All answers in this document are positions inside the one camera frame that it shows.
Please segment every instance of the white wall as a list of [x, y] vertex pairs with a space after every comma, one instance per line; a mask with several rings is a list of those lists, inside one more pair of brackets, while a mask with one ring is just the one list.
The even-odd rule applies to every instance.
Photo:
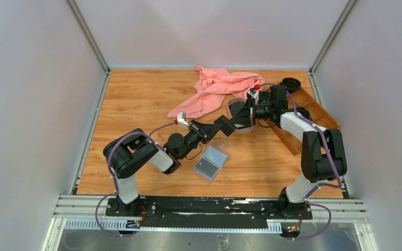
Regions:
[[103, 72], [65, 1], [0, 1], [0, 250], [40, 250]]
[[311, 67], [347, 0], [77, 0], [110, 67]]
[[379, 250], [402, 250], [402, 1], [359, 1], [317, 77]]

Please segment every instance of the black cable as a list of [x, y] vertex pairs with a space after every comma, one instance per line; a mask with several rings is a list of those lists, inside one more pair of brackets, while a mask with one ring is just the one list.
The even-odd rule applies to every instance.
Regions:
[[199, 150], [199, 153], [197, 153], [195, 156], [193, 156], [193, 157], [191, 157], [191, 158], [187, 158], [187, 156], [186, 156], [186, 159], [188, 159], [189, 161], [191, 161], [191, 160], [193, 160], [194, 158], [196, 158], [196, 156], [198, 156], [202, 151], [203, 151], [203, 145], [201, 145], [201, 144], [198, 144], [200, 147], [201, 147], [201, 149]]
[[273, 124], [273, 125], [271, 125], [271, 126], [269, 126], [269, 125], [262, 125], [262, 124], [260, 123], [260, 120], [261, 120], [261, 119], [258, 120], [258, 124], [259, 124], [261, 127], [263, 127], [263, 128], [270, 128], [270, 127], [274, 127], [274, 126], [275, 126], [275, 124]]

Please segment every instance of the open plastic case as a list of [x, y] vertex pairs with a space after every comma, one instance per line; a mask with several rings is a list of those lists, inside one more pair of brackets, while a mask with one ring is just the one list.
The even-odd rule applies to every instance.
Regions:
[[[224, 148], [225, 143], [225, 141], [221, 142], [221, 149]], [[229, 155], [221, 149], [208, 145], [192, 171], [201, 179], [212, 183], [229, 158]]]

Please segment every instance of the white plastic container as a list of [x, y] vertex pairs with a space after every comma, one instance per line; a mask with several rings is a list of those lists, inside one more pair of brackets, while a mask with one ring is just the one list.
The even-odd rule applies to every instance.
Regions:
[[[231, 104], [233, 104], [233, 103], [236, 103], [236, 102], [245, 102], [245, 99], [244, 99], [244, 98], [231, 98], [231, 99], [229, 99], [229, 100], [227, 101], [226, 109], [227, 109], [227, 118], [228, 118], [228, 119], [231, 119], [231, 118], [232, 118], [232, 114], [230, 113], [229, 105], [231, 105]], [[252, 127], [248, 127], [248, 128], [245, 128], [245, 129], [241, 129], [241, 130], [236, 129], [235, 132], [238, 133], [238, 134], [246, 134], [246, 133], [251, 132], [254, 127], [255, 127], [255, 125], [252, 126]]]

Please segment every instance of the wooden tabletop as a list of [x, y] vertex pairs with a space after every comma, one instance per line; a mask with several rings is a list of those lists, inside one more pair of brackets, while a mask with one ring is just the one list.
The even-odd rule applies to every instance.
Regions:
[[[306, 71], [243, 70], [260, 74], [267, 83], [278, 83], [285, 77], [301, 81], [302, 87], [312, 93]], [[136, 129], [145, 133], [172, 122], [170, 110], [194, 95], [198, 72], [193, 70], [114, 70], [96, 124], [84, 166], [78, 194], [113, 193], [114, 185], [102, 154], [112, 140]], [[197, 121], [213, 123], [226, 114], [227, 95], [223, 106]], [[163, 145], [172, 133], [185, 135], [177, 125], [164, 128], [153, 135]], [[300, 155], [293, 156], [269, 128], [256, 126], [249, 134], [233, 133], [226, 137], [218, 132], [211, 144], [219, 146], [226, 140], [225, 151], [230, 158], [215, 180], [209, 184], [197, 177], [192, 168], [199, 159], [181, 160], [182, 166], [171, 175], [165, 175], [150, 164], [137, 173], [141, 195], [156, 196], [220, 196], [220, 197], [277, 197], [281, 189], [290, 185], [301, 172]], [[195, 155], [193, 150], [188, 157]], [[313, 197], [341, 198], [339, 189], [323, 187]]]

